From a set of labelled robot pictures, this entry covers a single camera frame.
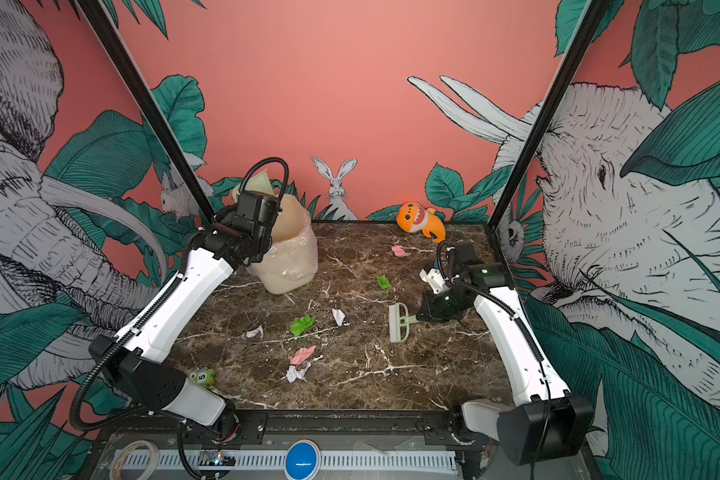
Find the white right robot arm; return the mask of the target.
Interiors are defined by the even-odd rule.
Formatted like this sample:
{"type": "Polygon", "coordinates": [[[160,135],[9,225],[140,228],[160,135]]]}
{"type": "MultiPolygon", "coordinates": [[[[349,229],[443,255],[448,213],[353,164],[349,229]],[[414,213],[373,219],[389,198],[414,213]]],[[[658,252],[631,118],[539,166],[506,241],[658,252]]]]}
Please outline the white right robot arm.
{"type": "Polygon", "coordinates": [[[454,432],[497,441],[517,465],[577,454],[594,408],[572,393],[533,333],[508,269],[482,261],[469,243],[437,246],[434,264],[422,272],[429,288],[416,317],[448,322],[474,310],[486,325],[508,375],[513,404],[488,399],[461,404],[454,432]]]}

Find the green hand brush white bristles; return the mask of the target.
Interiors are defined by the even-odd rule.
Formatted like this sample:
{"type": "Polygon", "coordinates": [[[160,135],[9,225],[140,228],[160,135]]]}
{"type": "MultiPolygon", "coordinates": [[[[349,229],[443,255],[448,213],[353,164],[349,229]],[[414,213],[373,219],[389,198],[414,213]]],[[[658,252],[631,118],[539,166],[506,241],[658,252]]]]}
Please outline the green hand brush white bristles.
{"type": "Polygon", "coordinates": [[[417,317],[409,313],[408,307],[405,304],[396,302],[390,305],[388,311],[390,342],[404,342],[410,335],[410,326],[417,322],[417,317]]]}

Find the beige bin with plastic liner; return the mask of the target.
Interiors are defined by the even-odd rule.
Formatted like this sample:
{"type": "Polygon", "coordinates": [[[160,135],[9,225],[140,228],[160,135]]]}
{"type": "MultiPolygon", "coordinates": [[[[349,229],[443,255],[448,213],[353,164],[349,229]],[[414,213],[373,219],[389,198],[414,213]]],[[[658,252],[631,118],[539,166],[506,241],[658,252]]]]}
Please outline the beige bin with plastic liner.
{"type": "Polygon", "coordinates": [[[309,212],[285,194],[272,231],[273,244],[259,263],[246,268],[265,289],[284,294],[308,284],[318,270],[318,247],[309,212]]]}

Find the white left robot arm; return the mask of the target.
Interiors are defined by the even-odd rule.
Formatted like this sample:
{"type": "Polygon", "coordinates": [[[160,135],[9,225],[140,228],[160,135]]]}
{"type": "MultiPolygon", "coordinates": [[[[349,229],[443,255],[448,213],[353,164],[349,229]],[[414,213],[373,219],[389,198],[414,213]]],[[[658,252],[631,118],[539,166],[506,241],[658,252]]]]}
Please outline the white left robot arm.
{"type": "Polygon", "coordinates": [[[272,246],[272,230],[281,212],[281,197],[243,191],[211,226],[194,234],[185,246],[179,270],[157,296],[115,337],[100,336],[89,351],[96,364],[79,386],[69,422],[92,431],[132,415],[162,414],[193,422],[218,441],[233,436],[235,407],[167,364],[179,334],[210,294],[242,266],[260,262],[272,246]],[[81,418],[82,402],[93,382],[105,376],[134,404],[104,420],[81,418]]]}

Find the green plastic dustpan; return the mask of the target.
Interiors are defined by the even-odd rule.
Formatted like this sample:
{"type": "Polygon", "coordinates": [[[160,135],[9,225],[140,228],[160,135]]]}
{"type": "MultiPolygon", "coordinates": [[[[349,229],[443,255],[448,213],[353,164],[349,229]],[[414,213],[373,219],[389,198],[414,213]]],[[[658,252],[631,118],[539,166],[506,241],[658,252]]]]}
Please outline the green plastic dustpan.
{"type": "MultiPolygon", "coordinates": [[[[241,184],[238,184],[232,191],[232,200],[237,203],[239,193],[241,190],[241,184]]],[[[266,170],[257,173],[256,175],[252,176],[250,180],[247,182],[244,188],[245,191],[254,191],[258,193],[265,193],[269,195],[275,195],[274,189],[271,185],[270,178],[268,176],[268,173],[266,170]]]]}

